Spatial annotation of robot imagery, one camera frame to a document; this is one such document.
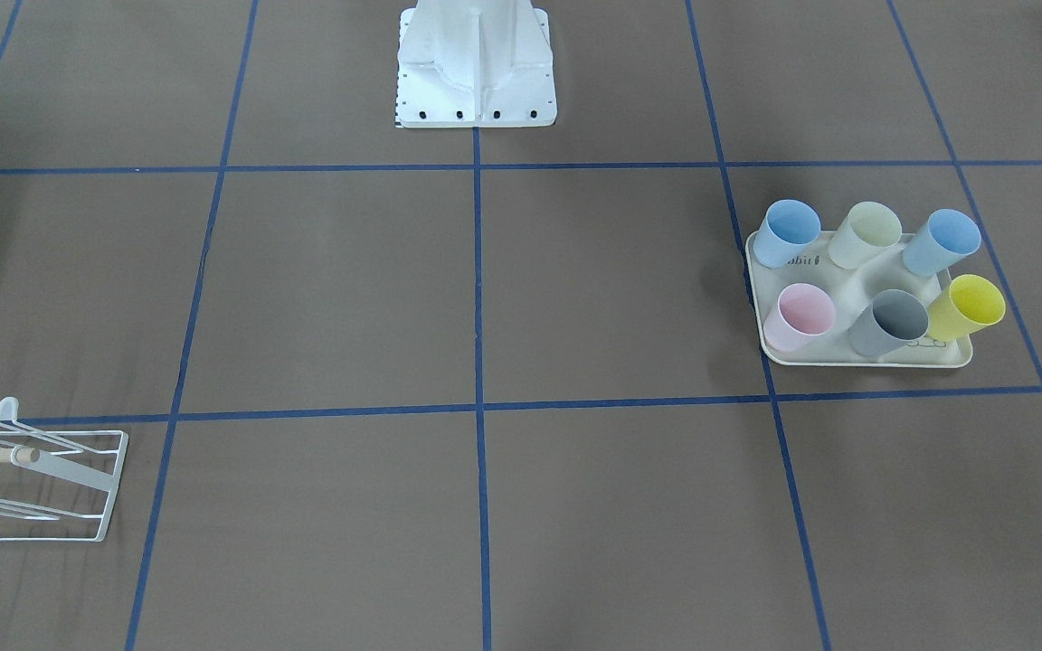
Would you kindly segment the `cream plastic cup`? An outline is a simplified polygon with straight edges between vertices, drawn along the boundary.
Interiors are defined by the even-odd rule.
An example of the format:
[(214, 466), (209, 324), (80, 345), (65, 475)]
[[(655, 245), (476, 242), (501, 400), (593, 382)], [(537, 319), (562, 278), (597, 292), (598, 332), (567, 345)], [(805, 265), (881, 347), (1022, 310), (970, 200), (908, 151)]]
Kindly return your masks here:
[(857, 270), (900, 242), (900, 217), (883, 203), (855, 203), (829, 240), (832, 262), (844, 270)]

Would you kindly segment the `pink plastic cup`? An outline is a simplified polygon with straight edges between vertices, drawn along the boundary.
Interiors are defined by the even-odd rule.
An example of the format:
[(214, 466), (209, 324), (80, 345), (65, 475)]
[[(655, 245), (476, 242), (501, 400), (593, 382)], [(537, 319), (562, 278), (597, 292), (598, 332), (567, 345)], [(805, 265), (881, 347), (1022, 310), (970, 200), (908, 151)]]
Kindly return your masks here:
[(826, 335), (837, 322), (827, 291), (808, 283), (783, 287), (763, 321), (763, 341), (773, 351), (794, 352)]

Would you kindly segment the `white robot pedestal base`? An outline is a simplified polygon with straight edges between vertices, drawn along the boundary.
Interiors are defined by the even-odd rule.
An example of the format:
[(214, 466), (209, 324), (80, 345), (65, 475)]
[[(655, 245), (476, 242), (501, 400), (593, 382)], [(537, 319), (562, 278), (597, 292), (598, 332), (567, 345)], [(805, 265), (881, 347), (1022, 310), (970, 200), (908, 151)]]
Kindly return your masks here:
[(399, 128), (549, 127), (549, 16), (530, 1), (418, 1), (398, 20)]

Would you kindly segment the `light blue cup back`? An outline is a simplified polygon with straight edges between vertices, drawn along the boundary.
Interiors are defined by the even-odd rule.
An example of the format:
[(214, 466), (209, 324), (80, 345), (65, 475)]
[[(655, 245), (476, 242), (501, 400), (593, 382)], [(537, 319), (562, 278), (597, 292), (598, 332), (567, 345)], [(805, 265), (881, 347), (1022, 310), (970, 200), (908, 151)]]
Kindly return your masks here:
[(820, 234), (818, 211), (802, 201), (782, 199), (766, 210), (750, 249), (756, 262), (774, 269), (800, 255)]
[(975, 254), (981, 246), (979, 225), (966, 212), (940, 209), (905, 243), (902, 261), (916, 276), (929, 277)]

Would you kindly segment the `grey plastic cup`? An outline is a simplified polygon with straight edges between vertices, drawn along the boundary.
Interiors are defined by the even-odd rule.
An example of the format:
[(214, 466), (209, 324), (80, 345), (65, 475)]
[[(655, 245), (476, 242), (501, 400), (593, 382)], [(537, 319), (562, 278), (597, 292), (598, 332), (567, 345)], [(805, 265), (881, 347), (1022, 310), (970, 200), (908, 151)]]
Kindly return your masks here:
[(848, 342), (861, 357), (877, 358), (922, 339), (929, 312), (914, 294), (901, 289), (877, 293), (848, 330)]

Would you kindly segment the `yellow plastic cup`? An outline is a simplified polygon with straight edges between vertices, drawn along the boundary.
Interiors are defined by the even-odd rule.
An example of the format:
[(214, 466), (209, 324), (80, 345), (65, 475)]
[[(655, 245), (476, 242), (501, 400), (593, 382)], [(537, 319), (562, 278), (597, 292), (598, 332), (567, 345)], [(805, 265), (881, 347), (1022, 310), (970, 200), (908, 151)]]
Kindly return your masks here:
[(1004, 294), (991, 280), (979, 275), (960, 275), (927, 305), (926, 336), (940, 342), (969, 336), (999, 323), (1006, 310)]

